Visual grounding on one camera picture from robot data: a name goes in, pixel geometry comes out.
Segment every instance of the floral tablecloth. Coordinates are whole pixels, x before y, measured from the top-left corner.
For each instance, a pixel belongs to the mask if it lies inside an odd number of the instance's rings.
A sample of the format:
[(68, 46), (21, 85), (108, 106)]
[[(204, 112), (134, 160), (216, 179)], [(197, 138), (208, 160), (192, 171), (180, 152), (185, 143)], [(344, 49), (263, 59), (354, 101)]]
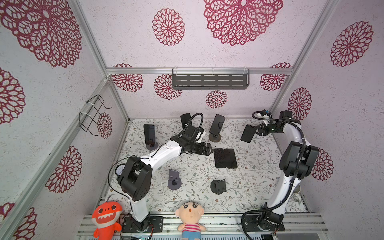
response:
[[(181, 203), (193, 200), (202, 204), (205, 212), (244, 212), (258, 209), (272, 196), (280, 176), (281, 154), (273, 136), (260, 137), (255, 134), (251, 143), (239, 147), (241, 134), (246, 124), (257, 125), (255, 119), (226, 119), (221, 131), (220, 142), (210, 142), (209, 129), (213, 119), (204, 119), (202, 127), (207, 132), (203, 142), (211, 143), (212, 148), (233, 148), (237, 159), (237, 169), (216, 169), (214, 154), (210, 156), (182, 154), (168, 161), (152, 174), (152, 185), (147, 194), (147, 206), (151, 212), (173, 212)], [(194, 120), (198, 126), (200, 120)], [(134, 119), (131, 120), (128, 135), (120, 159), (148, 154), (144, 143), (143, 124), (154, 124), (156, 141), (159, 146), (182, 130), (180, 119)], [(182, 186), (178, 190), (168, 188), (169, 169), (180, 173)], [(111, 185), (121, 192), (116, 175), (111, 174)], [(210, 183), (225, 179), (227, 192), (213, 193)], [(121, 203), (125, 212), (130, 211), (128, 198), (109, 190), (106, 197)], [(289, 201), (287, 212), (307, 212), (303, 203)]]

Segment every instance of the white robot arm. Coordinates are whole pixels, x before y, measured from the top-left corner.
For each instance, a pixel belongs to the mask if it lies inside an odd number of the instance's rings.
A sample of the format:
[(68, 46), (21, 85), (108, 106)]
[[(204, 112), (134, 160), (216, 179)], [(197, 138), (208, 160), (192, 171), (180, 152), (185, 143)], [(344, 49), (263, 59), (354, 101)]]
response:
[(121, 174), (118, 175), (118, 184), (130, 199), (131, 216), (138, 231), (143, 231), (148, 225), (149, 212), (146, 205), (146, 195), (151, 187), (152, 170), (159, 168), (184, 152), (206, 156), (213, 152), (211, 144), (201, 142), (205, 136), (205, 131), (201, 125), (194, 127), (189, 124), (196, 115), (202, 114), (193, 115), (185, 124), (182, 132), (171, 137), (154, 153), (141, 157), (134, 155), (129, 157)]
[[(297, 184), (310, 175), (319, 153), (319, 149), (312, 146), (304, 137), (301, 123), (292, 118), (291, 111), (280, 112), (279, 119), (272, 119), (271, 113), (266, 110), (254, 112), (252, 117), (263, 121), (255, 127), (256, 134), (266, 136), (270, 133), (285, 133), (291, 142), (281, 157), (281, 175), (272, 197), (261, 209), (245, 212), (242, 216), (242, 228), (249, 239), (251, 238), (244, 225), (246, 217), (251, 218), (249, 221), (256, 222), (263, 231), (284, 231), (282, 221), (288, 199)], [(259, 215), (247, 216), (255, 213), (259, 213)]]

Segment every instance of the black bracket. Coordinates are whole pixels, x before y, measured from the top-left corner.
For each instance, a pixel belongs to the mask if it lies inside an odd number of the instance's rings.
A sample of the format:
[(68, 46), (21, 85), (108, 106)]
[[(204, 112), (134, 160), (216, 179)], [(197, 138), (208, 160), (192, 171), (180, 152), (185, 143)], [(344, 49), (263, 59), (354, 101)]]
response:
[(226, 192), (227, 189), (225, 187), (225, 179), (224, 180), (213, 180), (211, 182), (211, 191), (213, 193), (216, 193), (217, 195), (220, 195), (223, 192)]
[(148, 215), (141, 223), (137, 222), (133, 217), (127, 216), (123, 220), (122, 233), (138, 233), (138, 232), (162, 232), (164, 217), (151, 217)]
[(177, 190), (181, 187), (181, 179), (179, 177), (179, 172), (176, 170), (169, 170), (169, 179), (168, 179), (168, 187), (170, 190)]

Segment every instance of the red mandala pattern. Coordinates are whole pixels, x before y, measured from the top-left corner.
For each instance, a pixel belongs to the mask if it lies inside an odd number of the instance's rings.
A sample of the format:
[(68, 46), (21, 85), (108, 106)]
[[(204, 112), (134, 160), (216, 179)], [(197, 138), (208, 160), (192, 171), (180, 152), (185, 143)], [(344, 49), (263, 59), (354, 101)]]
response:
[(227, 100), (228, 100), (227, 94), (221, 90), (214, 90), (208, 93), (207, 97), (205, 98), (206, 104), (211, 108), (222, 107), (224, 106), (224, 104), (227, 103)]
[(293, 91), (288, 101), (288, 110), (293, 112), (293, 118), (303, 120), (311, 109), (311, 95), (305, 88)]
[(0, 0), (0, 17), (38, 60), (66, 68), (79, 58), (81, 34), (67, 1)]
[[(115, 68), (133, 68), (129, 64), (119, 63)], [(143, 86), (143, 78), (141, 74), (114, 74), (111, 75), (113, 82), (119, 88), (127, 92), (139, 91)]]
[(361, 58), (372, 41), (372, 26), (360, 21), (344, 29), (331, 48), (331, 61), (338, 67), (348, 66)]
[(12, 240), (31, 240), (35, 235), (37, 226), (36, 217), (37, 214), (35, 213), (35, 208), (31, 207), (28, 211), (28, 215), (24, 217), (22, 223), (15, 231)]
[(265, 33), (283, 0), (204, 0), (207, 28), (221, 43), (244, 45)]
[(112, 120), (107, 113), (102, 113), (97, 120), (97, 130), (102, 138), (108, 138), (112, 132)]
[[(289, 63), (278, 63), (272, 65), (272, 68), (290, 68)], [(268, 91), (279, 89), (287, 75), (285, 74), (263, 74), (260, 78), (260, 86)]]
[(156, 38), (166, 46), (178, 44), (185, 33), (183, 18), (169, 8), (157, 12), (152, 21), (152, 29)]
[(19, 81), (0, 68), (0, 124), (18, 118), (25, 106), (25, 95)]
[(330, 178), (332, 173), (333, 161), (331, 160), (331, 156), (326, 151), (319, 148), (319, 155), (312, 168), (312, 176), (318, 180), (324, 181)]
[(6, 204), (0, 206), (0, 224), (3, 222), (14, 205), (15, 203), (7, 202)]
[(63, 193), (68, 191), (79, 179), (83, 167), (82, 161), (78, 149), (70, 146), (45, 186), (50, 192)]
[(172, 88), (172, 76), (169, 74), (158, 76), (153, 83), (153, 87), (157, 95), (168, 100), (178, 98), (183, 92), (183, 90)]

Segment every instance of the wire rack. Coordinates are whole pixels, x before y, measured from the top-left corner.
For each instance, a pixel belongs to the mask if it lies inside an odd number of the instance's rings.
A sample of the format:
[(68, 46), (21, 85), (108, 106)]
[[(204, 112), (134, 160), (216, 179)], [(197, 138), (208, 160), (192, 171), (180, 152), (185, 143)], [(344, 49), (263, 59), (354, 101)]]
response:
[[(100, 102), (100, 106), (99, 107), (95, 107), (95, 105)], [(97, 122), (94, 120), (95, 117), (99, 114), (101, 115), (101, 113), (99, 112), (100, 111), (100, 108), (101, 107), (104, 107), (105, 109), (111, 109), (112, 107), (109, 107), (107, 108), (105, 105), (104, 105), (104, 99), (98, 94), (98, 95), (95, 95), (93, 97), (91, 97), (88, 101), (86, 101), (86, 103), (88, 104), (91, 104), (92, 105), (92, 108), (88, 111), (88, 112), (80, 112), (79, 113), (79, 127), (81, 127), (82, 130), (86, 131), (86, 132), (90, 132), (93, 136), (98, 136), (98, 134), (93, 134), (91, 132), (91, 130), (89, 129), (91, 127), (91, 124), (94, 122), (96, 125), (97, 125)], [(95, 109), (96, 112), (94, 114), (94, 116), (91, 116), (89, 113), (91, 112), (92, 109)], [(84, 125), (84, 122), (87, 120), (87, 119), (90, 119), (90, 123), (88, 124), (88, 126)]]

